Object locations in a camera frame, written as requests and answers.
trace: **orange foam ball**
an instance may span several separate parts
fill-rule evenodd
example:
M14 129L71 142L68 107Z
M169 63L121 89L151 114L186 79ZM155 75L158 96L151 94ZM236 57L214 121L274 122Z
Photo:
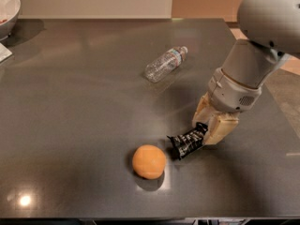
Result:
M165 154L154 145L142 145L132 159L133 170L146 179L159 178L166 166Z

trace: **bowl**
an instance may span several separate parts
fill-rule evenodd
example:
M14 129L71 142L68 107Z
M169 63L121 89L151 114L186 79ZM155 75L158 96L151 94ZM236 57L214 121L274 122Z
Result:
M20 0L0 0L0 41L10 35L18 19L20 8Z

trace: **black wrapper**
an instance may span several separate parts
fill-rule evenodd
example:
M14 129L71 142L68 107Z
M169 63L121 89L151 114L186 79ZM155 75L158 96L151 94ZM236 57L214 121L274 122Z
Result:
M203 147L203 137L206 131L206 124L197 123L194 129L184 135L178 135L176 137L168 136L179 160Z

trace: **table surface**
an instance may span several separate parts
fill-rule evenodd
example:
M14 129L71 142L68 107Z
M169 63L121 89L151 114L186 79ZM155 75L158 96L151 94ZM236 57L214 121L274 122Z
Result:
M219 19L18 20L0 82L0 218L299 216L300 141L265 87L223 142L173 157L166 136L191 129L233 44ZM144 78L182 45L180 68ZM167 155L158 180L131 167L146 143Z

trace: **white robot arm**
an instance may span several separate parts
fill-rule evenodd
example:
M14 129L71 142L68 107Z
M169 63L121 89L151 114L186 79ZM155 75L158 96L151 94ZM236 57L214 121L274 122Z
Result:
M208 125L202 144L216 144L238 124L262 93L266 78L288 54L300 58L300 0L243 0L237 21L248 40L238 39L208 83L193 117Z

